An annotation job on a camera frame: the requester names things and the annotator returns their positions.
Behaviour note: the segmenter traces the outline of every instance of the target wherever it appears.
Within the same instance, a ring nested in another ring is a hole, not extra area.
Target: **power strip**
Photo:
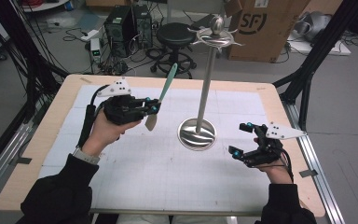
[[[92,30],[90,32],[87,33],[87,35],[83,35],[82,37],[80,37],[82,40],[84,41],[90,41],[90,39],[92,39],[94,36],[96,36],[99,32],[97,30]]]

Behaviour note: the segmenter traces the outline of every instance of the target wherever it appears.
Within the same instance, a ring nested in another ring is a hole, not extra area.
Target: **green spatula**
[[[158,102],[161,103],[162,99],[164,99],[165,93],[167,92],[168,88],[170,87],[173,78],[175,77],[176,70],[178,68],[178,65],[176,63],[173,64],[170,73],[167,76],[167,80],[165,81],[164,88],[162,89],[161,95],[159,96]],[[154,129],[157,122],[157,114],[152,114],[147,117],[145,126],[147,130],[150,132]]]

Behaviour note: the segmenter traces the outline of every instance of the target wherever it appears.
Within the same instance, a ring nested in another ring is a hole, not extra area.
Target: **white plastic bracket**
[[[119,80],[116,80],[112,85],[106,87],[105,89],[99,91],[97,96],[119,96],[119,95],[130,95],[131,88],[128,84],[126,78],[122,77]]]
[[[301,137],[305,135],[307,135],[307,133],[304,131],[286,127],[274,122],[271,122],[268,125],[268,129],[266,132],[266,137],[273,138],[273,139],[289,139],[289,138]]]

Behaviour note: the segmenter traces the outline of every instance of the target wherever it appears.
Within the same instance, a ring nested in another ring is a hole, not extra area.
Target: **hand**
[[[91,156],[99,156],[107,145],[114,143],[121,134],[124,134],[126,130],[135,127],[139,123],[141,123],[140,120],[116,125],[107,120],[106,115],[101,110],[94,121],[92,132],[82,147],[82,151]]]
[[[286,164],[283,163],[282,158],[273,161],[269,164],[260,164],[256,166],[261,172],[266,172],[271,184],[293,184],[289,173],[287,172]]]

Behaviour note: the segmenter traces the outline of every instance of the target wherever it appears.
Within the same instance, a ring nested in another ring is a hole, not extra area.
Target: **round metal base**
[[[187,148],[203,151],[213,146],[216,140],[216,129],[208,120],[203,120],[200,132],[196,133],[197,118],[186,119],[178,128],[179,141]]]

